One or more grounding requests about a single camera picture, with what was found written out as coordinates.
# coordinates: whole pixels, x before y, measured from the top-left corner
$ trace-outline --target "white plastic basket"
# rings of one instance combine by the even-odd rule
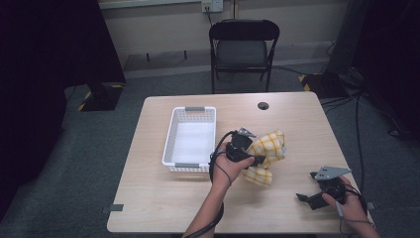
[[[161,162],[172,172],[208,172],[216,137],[216,108],[175,107]]]

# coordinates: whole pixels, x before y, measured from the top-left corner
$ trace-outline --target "hole in table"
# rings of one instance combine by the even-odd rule
[[[269,107],[269,105],[268,105],[268,103],[266,103],[266,102],[260,102],[260,103],[259,103],[259,105],[258,105],[258,107],[259,107],[259,109],[261,109],[261,110],[267,110],[267,109],[268,109],[268,107]]]

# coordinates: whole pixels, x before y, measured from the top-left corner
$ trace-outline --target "metal bracket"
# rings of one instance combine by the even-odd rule
[[[249,130],[245,129],[244,127],[239,129],[239,135],[246,136],[246,137],[256,137],[256,134],[251,133]]]
[[[111,211],[123,211],[124,204],[112,204],[102,208],[102,213],[110,213]]]
[[[350,173],[352,170],[345,168],[326,167],[323,166],[315,176],[315,180],[334,179],[339,176]]]

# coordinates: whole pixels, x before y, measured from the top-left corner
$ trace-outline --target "yellow cloth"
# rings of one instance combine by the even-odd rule
[[[254,141],[247,149],[247,153],[253,156],[265,156],[265,160],[256,167],[249,167],[247,170],[243,170],[242,174],[245,179],[258,185],[269,186],[272,180],[272,173],[269,171],[268,166],[284,159],[285,151],[284,134],[279,130]]]

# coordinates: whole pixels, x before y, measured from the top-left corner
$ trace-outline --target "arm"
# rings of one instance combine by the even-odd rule
[[[253,162],[254,157],[247,158],[237,163],[229,161],[225,154],[217,157],[210,191],[182,237],[204,228],[215,219],[231,182],[238,177],[241,170],[250,166]],[[201,237],[213,237],[213,235],[214,228]]]
[[[351,185],[350,181],[344,177],[341,177],[341,180],[344,184]],[[337,209],[336,199],[327,193],[323,193],[322,197],[324,200],[331,206]],[[341,205],[344,220],[352,227],[361,238],[378,238],[379,234],[377,231],[370,225],[370,222],[365,215],[364,209],[362,208],[359,198],[350,193],[346,192],[346,203]]]

